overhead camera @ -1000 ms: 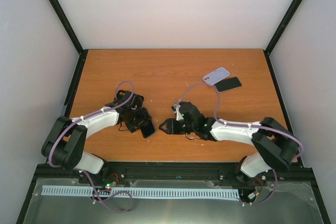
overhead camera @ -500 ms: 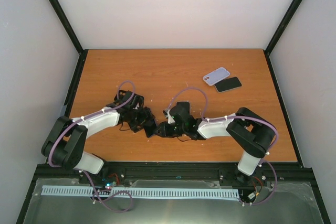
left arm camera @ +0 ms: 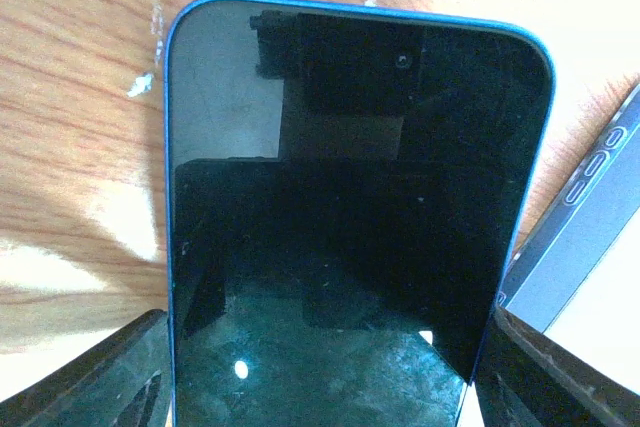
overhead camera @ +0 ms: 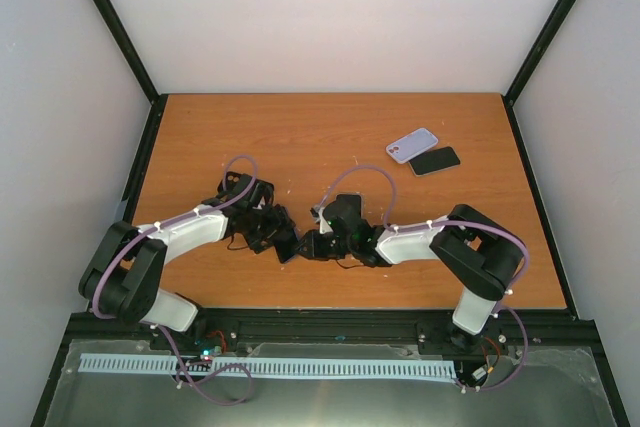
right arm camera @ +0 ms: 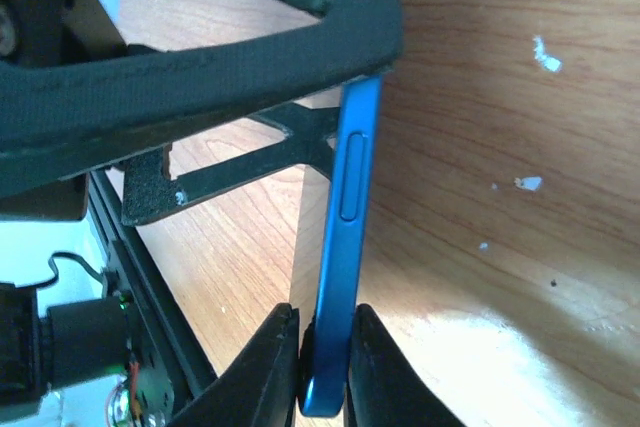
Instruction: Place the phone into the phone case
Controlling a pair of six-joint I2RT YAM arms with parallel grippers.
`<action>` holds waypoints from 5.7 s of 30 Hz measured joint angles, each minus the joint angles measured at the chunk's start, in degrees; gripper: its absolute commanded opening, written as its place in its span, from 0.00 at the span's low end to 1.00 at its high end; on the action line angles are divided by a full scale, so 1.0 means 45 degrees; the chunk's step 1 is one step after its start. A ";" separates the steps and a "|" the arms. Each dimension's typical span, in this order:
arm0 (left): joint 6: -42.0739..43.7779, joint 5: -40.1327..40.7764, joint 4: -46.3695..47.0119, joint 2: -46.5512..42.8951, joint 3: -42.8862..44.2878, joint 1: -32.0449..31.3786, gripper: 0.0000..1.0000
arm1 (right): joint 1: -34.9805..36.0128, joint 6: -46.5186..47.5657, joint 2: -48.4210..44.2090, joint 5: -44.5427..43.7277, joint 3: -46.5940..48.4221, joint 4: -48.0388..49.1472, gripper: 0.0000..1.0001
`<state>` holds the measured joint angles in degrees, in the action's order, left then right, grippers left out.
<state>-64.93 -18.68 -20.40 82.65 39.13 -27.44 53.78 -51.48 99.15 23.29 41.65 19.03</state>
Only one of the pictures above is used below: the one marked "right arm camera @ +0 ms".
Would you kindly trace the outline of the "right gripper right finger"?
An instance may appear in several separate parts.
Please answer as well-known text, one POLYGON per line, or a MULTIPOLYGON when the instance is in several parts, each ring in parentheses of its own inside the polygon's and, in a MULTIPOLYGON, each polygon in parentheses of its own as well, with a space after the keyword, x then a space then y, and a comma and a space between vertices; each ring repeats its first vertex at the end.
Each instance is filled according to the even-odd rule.
POLYGON ((461 426, 424 384, 368 304, 356 308, 347 382, 349 426, 461 426))

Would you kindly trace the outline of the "dark blue phone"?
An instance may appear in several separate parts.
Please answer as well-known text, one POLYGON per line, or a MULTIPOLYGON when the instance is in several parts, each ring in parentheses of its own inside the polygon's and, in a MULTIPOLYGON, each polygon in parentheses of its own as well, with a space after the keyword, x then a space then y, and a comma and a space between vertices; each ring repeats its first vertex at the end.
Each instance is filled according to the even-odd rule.
POLYGON ((342 89, 337 130, 324 139, 329 169, 304 172, 290 301, 300 313, 305 417, 335 417, 344 402, 383 79, 342 89))

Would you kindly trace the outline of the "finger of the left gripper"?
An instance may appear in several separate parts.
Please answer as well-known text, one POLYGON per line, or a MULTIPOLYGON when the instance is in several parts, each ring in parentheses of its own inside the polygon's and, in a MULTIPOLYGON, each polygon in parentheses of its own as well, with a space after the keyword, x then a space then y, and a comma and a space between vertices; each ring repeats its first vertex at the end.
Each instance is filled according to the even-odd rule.
POLYGON ((329 139, 337 133, 339 114, 338 107, 313 109, 294 102, 262 110, 249 119, 280 131, 283 140, 175 179, 167 176, 168 147, 132 157, 124 168, 121 221, 147 225, 297 164, 330 178, 334 150, 329 139))
POLYGON ((400 0, 279 0, 316 23, 217 47, 50 68, 1 67, 1 192, 12 196, 390 65, 400 0))

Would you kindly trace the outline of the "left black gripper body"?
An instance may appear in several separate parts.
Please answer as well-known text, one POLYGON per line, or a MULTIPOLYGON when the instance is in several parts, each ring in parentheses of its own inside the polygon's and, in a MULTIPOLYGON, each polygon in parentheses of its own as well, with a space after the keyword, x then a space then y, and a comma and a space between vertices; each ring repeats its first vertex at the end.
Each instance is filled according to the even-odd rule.
POLYGON ((64 0, 1 0, 1 216, 79 220, 87 173, 150 146, 150 61, 62 65, 64 0))

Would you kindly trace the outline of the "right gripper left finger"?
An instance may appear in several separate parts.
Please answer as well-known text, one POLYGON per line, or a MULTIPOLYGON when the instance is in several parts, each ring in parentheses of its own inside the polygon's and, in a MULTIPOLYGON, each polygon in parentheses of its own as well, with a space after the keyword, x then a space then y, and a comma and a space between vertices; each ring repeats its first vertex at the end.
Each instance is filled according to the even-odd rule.
POLYGON ((280 303, 226 371, 169 424, 290 426, 298 382, 299 311, 280 303))

